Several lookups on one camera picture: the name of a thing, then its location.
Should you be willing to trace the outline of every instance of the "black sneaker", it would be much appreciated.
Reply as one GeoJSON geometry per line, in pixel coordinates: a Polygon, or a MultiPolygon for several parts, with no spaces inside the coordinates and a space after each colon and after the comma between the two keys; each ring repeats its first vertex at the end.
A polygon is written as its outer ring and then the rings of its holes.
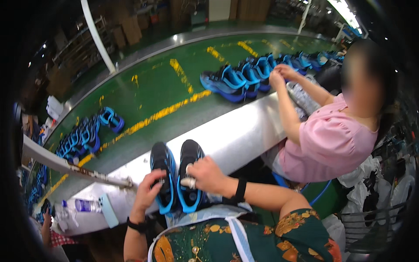
{"type": "Polygon", "coordinates": [[[181,202],[183,212],[195,212],[199,204],[204,200],[204,192],[199,189],[190,189],[181,185],[180,181],[183,178],[189,177],[186,174],[186,166],[190,163],[198,161],[204,157],[204,152],[197,142],[188,139],[186,140],[181,149],[181,164],[179,166],[179,175],[177,181],[177,191],[179,200],[181,202]]]}
{"type": "Polygon", "coordinates": [[[150,168],[151,170],[161,169],[166,170],[167,172],[166,177],[156,180],[151,186],[153,187],[159,182],[163,184],[156,197],[156,201],[160,208],[160,214],[164,215],[168,212],[174,211],[177,205],[175,188],[173,186],[176,163],[172,152],[165,143],[157,142],[154,144],[151,149],[150,168]]]}

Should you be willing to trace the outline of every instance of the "yellow marking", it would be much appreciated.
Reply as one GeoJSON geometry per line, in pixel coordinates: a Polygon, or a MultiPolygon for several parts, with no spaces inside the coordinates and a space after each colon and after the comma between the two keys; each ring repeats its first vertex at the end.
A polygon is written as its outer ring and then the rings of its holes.
{"type": "Polygon", "coordinates": [[[102,107],[102,100],[103,100],[104,98],[105,98],[104,96],[101,96],[101,97],[99,98],[99,106],[100,106],[100,107],[102,107]]]}
{"type": "Polygon", "coordinates": [[[300,42],[299,42],[299,41],[297,41],[297,40],[293,40],[293,42],[294,42],[294,43],[297,43],[297,44],[298,44],[299,46],[301,46],[301,47],[303,46],[303,44],[302,44],[302,43],[300,43],[300,42]]]}
{"type": "Polygon", "coordinates": [[[161,62],[160,64],[156,64],[151,69],[156,69],[156,68],[160,67],[162,64],[163,64],[163,62],[161,62]]]}
{"type": "MultiPolygon", "coordinates": [[[[197,94],[193,94],[193,96],[191,96],[189,99],[185,99],[181,102],[178,102],[172,106],[166,107],[162,110],[160,110],[159,112],[153,114],[152,116],[150,116],[149,118],[144,119],[143,121],[140,121],[138,123],[136,123],[135,125],[133,125],[132,127],[126,129],[123,133],[119,134],[117,137],[115,137],[111,142],[112,144],[115,144],[115,142],[118,142],[120,139],[122,139],[125,136],[128,135],[132,135],[135,132],[137,132],[138,130],[148,126],[149,124],[151,124],[152,122],[159,120],[162,117],[167,116],[168,114],[174,113],[176,112],[179,108],[187,105],[188,103],[194,103],[196,101],[201,100],[204,97],[207,97],[211,94],[211,91],[209,90],[205,90],[202,91],[201,93],[197,93],[197,94]]],[[[99,148],[99,152],[101,152],[103,149],[107,148],[110,146],[111,142],[108,143],[104,143],[100,148],[99,148]]],[[[82,160],[80,160],[79,162],[79,166],[84,165],[85,163],[87,163],[88,161],[90,161],[93,158],[93,154],[90,154],[88,156],[86,156],[85,158],[83,158],[82,160]]]]}
{"type": "Polygon", "coordinates": [[[64,182],[64,180],[66,180],[68,178],[68,174],[65,174],[64,176],[62,176],[59,180],[58,180],[58,182],[57,183],[55,183],[55,185],[54,186],[52,186],[49,190],[48,190],[48,192],[45,194],[45,196],[42,198],[42,200],[40,201],[40,202],[38,202],[38,205],[36,206],[36,209],[37,208],[39,208],[43,203],[44,203],[44,201],[52,194],[52,192],[54,192],[56,189],[57,189],[57,187],[59,186],[59,185],[61,185],[63,182],[64,182]]]}
{"type": "Polygon", "coordinates": [[[224,62],[224,60],[225,60],[225,58],[222,57],[222,55],[219,52],[217,52],[217,50],[214,49],[214,47],[208,47],[207,48],[207,53],[211,53],[211,55],[213,57],[217,58],[218,61],[220,61],[220,62],[224,62]]]}
{"type": "MultiPolygon", "coordinates": [[[[176,103],[172,106],[166,107],[162,110],[160,110],[159,112],[153,114],[152,116],[150,116],[149,118],[144,119],[143,121],[140,121],[138,123],[136,123],[135,125],[133,125],[132,127],[128,128],[127,130],[125,130],[123,133],[121,133],[120,135],[118,135],[117,137],[115,137],[114,139],[112,139],[112,144],[115,144],[115,142],[119,141],[121,138],[123,138],[126,135],[132,135],[135,132],[137,132],[138,130],[148,126],[149,124],[151,124],[152,122],[167,116],[168,114],[174,113],[176,112],[179,108],[181,108],[182,106],[187,105],[188,103],[194,103],[196,101],[201,100],[204,97],[207,97],[211,94],[211,91],[209,90],[205,90],[202,91],[201,93],[197,93],[197,94],[193,94],[189,99],[185,99],[179,103],[176,103]]],[[[104,143],[98,150],[97,153],[100,153],[103,151],[103,149],[107,148],[110,146],[111,142],[108,143],[104,143]]],[[[82,160],[80,160],[78,166],[83,166],[85,165],[87,162],[89,162],[90,160],[92,160],[92,158],[94,158],[95,155],[94,154],[89,154],[86,157],[84,157],[82,160]]],[[[47,197],[49,197],[52,192],[54,192],[57,187],[62,184],[62,182],[67,179],[68,174],[65,174],[64,176],[62,176],[60,178],[60,180],[54,185],[52,186],[49,191],[45,194],[45,196],[42,198],[42,200],[39,202],[39,204],[37,205],[37,208],[39,208],[39,206],[44,203],[44,201],[47,199],[47,197]]]]}
{"type": "Polygon", "coordinates": [[[282,43],[282,44],[284,44],[286,47],[288,47],[288,48],[290,48],[291,46],[290,46],[290,44],[289,43],[287,43],[287,41],[285,41],[284,39],[281,39],[280,41],[279,41],[280,43],[282,43]]]}
{"type": "Polygon", "coordinates": [[[248,51],[251,55],[253,55],[254,57],[257,57],[259,54],[255,51],[253,51],[252,48],[250,48],[248,45],[246,45],[245,42],[239,41],[237,43],[238,46],[242,47],[243,49],[245,49],[246,51],[248,51]]]}
{"type": "Polygon", "coordinates": [[[138,88],[138,75],[133,75],[133,76],[132,76],[132,78],[131,78],[131,82],[133,82],[134,84],[136,84],[136,85],[137,85],[137,88],[138,88]]]}
{"type": "Polygon", "coordinates": [[[186,77],[185,72],[183,71],[178,60],[170,59],[170,66],[173,67],[173,69],[175,70],[175,73],[178,75],[178,77],[181,78],[181,82],[184,83],[185,86],[188,88],[189,94],[192,94],[194,92],[194,89],[192,88],[192,84],[188,81],[188,78],[186,77]]]}
{"type": "Polygon", "coordinates": [[[274,47],[271,43],[268,42],[268,40],[263,39],[262,43],[265,43],[267,46],[269,46],[272,50],[274,50],[275,52],[279,52],[279,49],[277,49],[276,47],[274,47]]]}

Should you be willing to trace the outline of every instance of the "plastic water bottle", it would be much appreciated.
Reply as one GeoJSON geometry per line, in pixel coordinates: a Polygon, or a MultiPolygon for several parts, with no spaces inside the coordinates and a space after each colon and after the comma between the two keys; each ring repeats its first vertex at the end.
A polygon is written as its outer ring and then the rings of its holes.
{"type": "Polygon", "coordinates": [[[78,212],[102,212],[101,205],[98,201],[76,199],[74,205],[78,212]]]}

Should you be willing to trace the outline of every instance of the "floral shirt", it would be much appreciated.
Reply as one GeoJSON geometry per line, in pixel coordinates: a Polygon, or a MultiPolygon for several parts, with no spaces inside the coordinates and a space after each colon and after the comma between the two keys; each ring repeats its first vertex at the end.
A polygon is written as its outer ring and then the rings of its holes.
{"type": "MultiPolygon", "coordinates": [[[[264,261],[341,261],[336,242],[330,238],[317,212],[298,209],[275,227],[241,220],[253,258],[264,261]]],[[[177,227],[157,240],[153,261],[241,262],[224,219],[211,219],[177,227]]]]}

